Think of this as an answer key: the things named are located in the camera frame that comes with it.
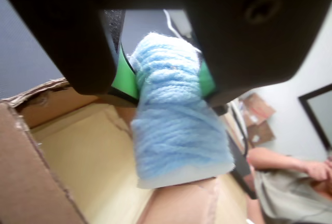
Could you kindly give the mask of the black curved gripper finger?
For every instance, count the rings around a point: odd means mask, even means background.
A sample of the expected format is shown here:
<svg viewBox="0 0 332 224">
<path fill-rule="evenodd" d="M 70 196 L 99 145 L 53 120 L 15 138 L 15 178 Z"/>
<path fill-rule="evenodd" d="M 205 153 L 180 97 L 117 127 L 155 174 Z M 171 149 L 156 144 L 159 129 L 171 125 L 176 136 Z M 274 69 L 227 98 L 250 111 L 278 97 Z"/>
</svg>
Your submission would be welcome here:
<svg viewBox="0 0 332 224">
<path fill-rule="evenodd" d="M 76 92 L 111 104 L 138 102 L 134 71 L 121 45 L 124 10 L 98 0 L 9 0 Z"/>
</svg>

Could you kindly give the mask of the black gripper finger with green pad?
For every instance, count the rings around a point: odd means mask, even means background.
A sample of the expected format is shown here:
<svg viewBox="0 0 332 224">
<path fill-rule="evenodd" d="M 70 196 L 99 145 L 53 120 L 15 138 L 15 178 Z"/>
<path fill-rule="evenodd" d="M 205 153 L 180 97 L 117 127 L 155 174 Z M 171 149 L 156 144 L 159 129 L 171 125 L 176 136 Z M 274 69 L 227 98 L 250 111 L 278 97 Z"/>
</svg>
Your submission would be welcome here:
<svg viewBox="0 0 332 224">
<path fill-rule="evenodd" d="M 331 0 L 185 0 L 215 83 L 219 107 L 291 79 L 310 51 Z"/>
</svg>

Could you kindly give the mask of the person's bare hand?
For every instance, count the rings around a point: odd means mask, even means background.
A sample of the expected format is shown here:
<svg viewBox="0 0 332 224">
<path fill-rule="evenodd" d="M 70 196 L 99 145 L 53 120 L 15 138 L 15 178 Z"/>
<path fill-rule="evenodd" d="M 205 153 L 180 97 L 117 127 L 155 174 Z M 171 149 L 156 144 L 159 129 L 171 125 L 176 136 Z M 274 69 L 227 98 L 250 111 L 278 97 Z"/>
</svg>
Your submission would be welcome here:
<svg viewBox="0 0 332 224">
<path fill-rule="evenodd" d="M 316 181 L 327 181 L 331 179 L 331 161 L 325 162 L 304 161 L 302 170 Z"/>
</svg>

